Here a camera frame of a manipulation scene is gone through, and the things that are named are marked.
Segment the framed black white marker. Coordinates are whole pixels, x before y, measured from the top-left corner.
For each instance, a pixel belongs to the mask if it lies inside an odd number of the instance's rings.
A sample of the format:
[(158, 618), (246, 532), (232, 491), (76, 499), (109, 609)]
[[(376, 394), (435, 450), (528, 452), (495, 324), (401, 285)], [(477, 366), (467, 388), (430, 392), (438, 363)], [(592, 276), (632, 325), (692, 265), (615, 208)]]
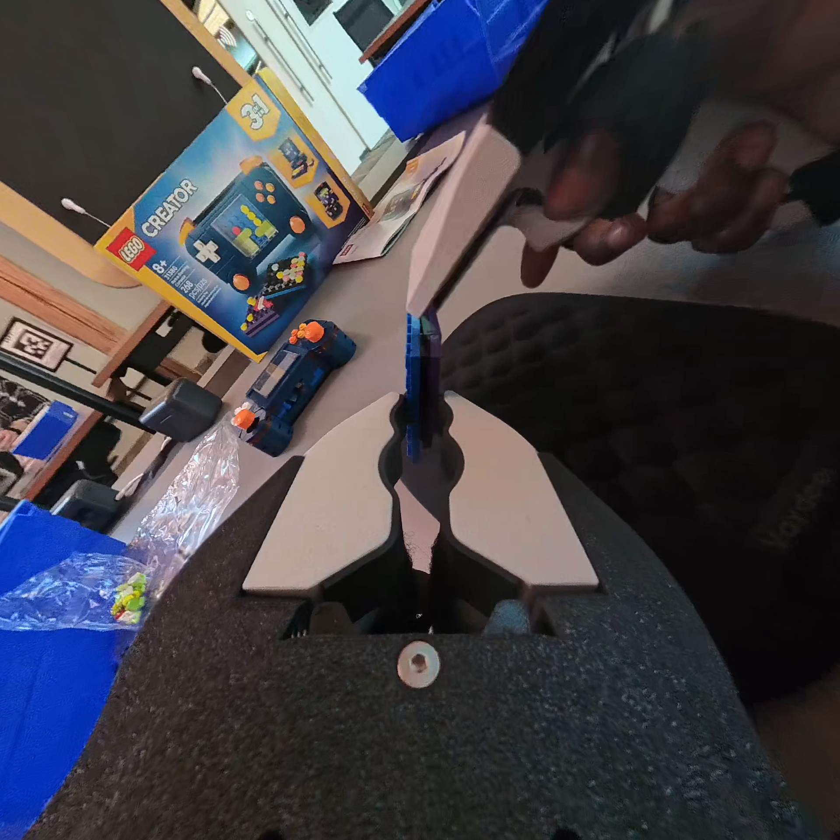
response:
[(57, 373), (74, 344), (21, 318), (9, 320), (1, 337), (1, 351), (49, 373)]

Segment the person's right hand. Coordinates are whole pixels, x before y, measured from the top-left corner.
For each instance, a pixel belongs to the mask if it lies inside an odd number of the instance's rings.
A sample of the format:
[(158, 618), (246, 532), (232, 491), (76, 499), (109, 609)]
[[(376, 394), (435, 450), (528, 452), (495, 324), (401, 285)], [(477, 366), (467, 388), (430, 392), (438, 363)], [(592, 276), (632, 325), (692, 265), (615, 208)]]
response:
[[(688, 2), (672, 21), (674, 34), (710, 42), (711, 75), (722, 95), (761, 102), (838, 146), (838, 1)], [(589, 129), (554, 168), (543, 212), (553, 221), (589, 221), (564, 246), (591, 266), (646, 238), (688, 242), (706, 254), (738, 253), (767, 232), (788, 189), (788, 175), (770, 163), (777, 141), (771, 122), (745, 123), (709, 153), (685, 191), (657, 190), (645, 217), (609, 220), (596, 213), (615, 192), (620, 145), (609, 132)]]

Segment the clear plastic bag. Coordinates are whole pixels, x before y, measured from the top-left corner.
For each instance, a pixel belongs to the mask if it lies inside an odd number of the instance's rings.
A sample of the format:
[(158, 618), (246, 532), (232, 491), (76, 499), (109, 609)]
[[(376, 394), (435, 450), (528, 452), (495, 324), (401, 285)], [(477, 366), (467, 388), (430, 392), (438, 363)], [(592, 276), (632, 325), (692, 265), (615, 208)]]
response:
[[(238, 437), (225, 415), (196, 444), (163, 496), (121, 550), (59, 552), (57, 561), (2, 593), (9, 632), (140, 629), (183, 565), (221, 522), (238, 488)], [(114, 591), (132, 574), (148, 577), (140, 623), (115, 623)]]

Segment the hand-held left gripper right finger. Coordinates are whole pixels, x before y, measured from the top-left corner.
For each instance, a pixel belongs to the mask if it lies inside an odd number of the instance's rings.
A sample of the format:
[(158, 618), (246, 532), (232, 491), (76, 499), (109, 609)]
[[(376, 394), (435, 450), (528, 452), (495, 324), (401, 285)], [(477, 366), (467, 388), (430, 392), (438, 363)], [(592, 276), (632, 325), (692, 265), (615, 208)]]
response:
[(594, 592), (599, 579), (538, 451), (498, 417), (454, 392), (448, 440), (463, 467), (448, 495), (456, 547), (537, 595)]

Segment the black power adapter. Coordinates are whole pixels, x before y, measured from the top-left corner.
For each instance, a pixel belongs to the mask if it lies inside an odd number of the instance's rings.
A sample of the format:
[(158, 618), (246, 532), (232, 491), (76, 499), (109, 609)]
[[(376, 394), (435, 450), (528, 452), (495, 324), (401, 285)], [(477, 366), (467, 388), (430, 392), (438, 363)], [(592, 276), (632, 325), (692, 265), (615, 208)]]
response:
[(142, 412), (141, 425), (177, 443), (203, 435), (217, 420), (223, 401), (184, 377), (174, 380)]
[(49, 512), (94, 532), (110, 530), (121, 514), (119, 493), (90, 479), (79, 479), (58, 499)]

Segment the black quilted wrist rest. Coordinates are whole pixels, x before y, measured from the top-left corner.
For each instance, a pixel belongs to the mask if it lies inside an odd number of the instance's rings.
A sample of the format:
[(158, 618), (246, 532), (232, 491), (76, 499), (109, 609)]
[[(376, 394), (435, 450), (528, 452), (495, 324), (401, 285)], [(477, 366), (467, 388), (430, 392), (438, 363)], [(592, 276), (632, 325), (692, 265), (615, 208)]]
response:
[(768, 311), (527, 293), (442, 386), (551, 453), (665, 563), (749, 704), (838, 666), (839, 331)]

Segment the dark wall sign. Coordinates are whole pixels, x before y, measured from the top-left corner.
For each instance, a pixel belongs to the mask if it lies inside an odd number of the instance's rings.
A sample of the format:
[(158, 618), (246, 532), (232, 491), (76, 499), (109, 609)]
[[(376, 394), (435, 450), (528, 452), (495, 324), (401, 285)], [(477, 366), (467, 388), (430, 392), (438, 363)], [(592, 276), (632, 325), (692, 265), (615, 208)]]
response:
[(198, 21), (216, 41), (232, 53), (238, 46), (236, 26), (218, 1), (194, 1), (192, 11)]

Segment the black wood-rimmed panel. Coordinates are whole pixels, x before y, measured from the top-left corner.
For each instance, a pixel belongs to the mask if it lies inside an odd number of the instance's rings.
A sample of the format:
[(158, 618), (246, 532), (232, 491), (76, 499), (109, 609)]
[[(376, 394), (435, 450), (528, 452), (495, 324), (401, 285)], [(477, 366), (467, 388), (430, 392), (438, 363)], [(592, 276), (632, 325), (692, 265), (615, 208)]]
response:
[[(90, 281), (140, 283), (94, 248), (250, 81), (193, 2), (1, 2), (2, 225)], [(192, 76), (199, 66), (216, 89)]]

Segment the black metal pole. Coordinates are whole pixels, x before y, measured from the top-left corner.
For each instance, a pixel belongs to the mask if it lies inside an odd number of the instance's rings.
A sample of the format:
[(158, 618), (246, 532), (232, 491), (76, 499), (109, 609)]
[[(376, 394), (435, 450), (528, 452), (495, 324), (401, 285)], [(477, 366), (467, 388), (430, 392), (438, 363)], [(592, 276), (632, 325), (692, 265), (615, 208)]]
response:
[(105, 417), (114, 418), (144, 432), (153, 432), (151, 427), (141, 422), (141, 410), (137, 406), (114, 402), (107, 397), (71, 384), (47, 370), (26, 360), (20, 360), (3, 350), (1, 350), (1, 371), (16, 375), (31, 385), (38, 385), (55, 394), (68, 397)]

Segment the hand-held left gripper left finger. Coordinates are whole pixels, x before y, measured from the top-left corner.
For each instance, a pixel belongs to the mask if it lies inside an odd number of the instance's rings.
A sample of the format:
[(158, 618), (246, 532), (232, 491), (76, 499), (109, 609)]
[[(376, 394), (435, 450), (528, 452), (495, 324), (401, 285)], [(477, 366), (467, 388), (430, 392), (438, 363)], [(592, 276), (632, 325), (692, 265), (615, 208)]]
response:
[(310, 447), (245, 576), (246, 594), (315, 595), (402, 542), (386, 465), (402, 440), (402, 401), (386, 393)]

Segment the blue and purple brick assembly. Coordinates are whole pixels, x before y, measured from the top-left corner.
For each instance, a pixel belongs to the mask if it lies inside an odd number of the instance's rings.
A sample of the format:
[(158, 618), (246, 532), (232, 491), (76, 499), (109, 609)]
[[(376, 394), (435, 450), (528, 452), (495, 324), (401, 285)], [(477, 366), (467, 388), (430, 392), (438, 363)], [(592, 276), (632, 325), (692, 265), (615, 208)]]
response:
[(420, 461), (440, 433), (440, 371), (442, 334), (438, 312), (428, 308), (421, 316), (406, 315), (405, 401), (406, 455)]

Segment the dark blue brick game console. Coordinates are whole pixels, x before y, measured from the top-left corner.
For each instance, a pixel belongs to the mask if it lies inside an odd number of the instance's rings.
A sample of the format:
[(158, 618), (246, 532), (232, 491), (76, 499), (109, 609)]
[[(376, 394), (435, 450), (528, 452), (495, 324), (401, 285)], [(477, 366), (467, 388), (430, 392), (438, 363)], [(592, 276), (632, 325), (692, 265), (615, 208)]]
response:
[(269, 456), (281, 455), (320, 387), (355, 351), (355, 342), (334, 322), (310, 320), (296, 327), (234, 411), (231, 425), (238, 438)]

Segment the brick set box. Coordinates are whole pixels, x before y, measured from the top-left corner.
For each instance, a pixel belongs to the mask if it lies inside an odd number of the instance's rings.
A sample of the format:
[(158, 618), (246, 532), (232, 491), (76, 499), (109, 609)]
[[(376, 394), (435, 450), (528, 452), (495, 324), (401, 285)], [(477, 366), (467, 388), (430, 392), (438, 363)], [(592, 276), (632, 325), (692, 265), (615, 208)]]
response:
[(251, 359), (297, 327), (372, 214), (270, 68), (95, 244), (112, 266)]

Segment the brick instruction booklet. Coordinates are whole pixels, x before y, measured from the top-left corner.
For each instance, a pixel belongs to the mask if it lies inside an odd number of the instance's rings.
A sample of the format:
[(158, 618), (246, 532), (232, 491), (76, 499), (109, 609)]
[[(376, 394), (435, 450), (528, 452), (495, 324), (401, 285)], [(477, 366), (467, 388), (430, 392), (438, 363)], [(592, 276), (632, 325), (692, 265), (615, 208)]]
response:
[(383, 257), (402, 236), (438, 180), (457, 160), (466, 141), (466, 131), (412, 158), (392, 188), (377, 204), (367, 225), (347, 240), (335, 257), (334, 266)]

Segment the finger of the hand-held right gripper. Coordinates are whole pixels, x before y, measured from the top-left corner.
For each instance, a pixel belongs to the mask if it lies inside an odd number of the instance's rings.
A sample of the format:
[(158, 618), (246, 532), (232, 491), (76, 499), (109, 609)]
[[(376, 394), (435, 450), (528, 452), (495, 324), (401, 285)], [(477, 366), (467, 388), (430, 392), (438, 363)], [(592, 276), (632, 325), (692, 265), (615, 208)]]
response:
[(520, 169), (522, 156), (488, 121), (479, 121), (416, 238), (408, 267), (406, 312), (420, 317), (445, 287)]

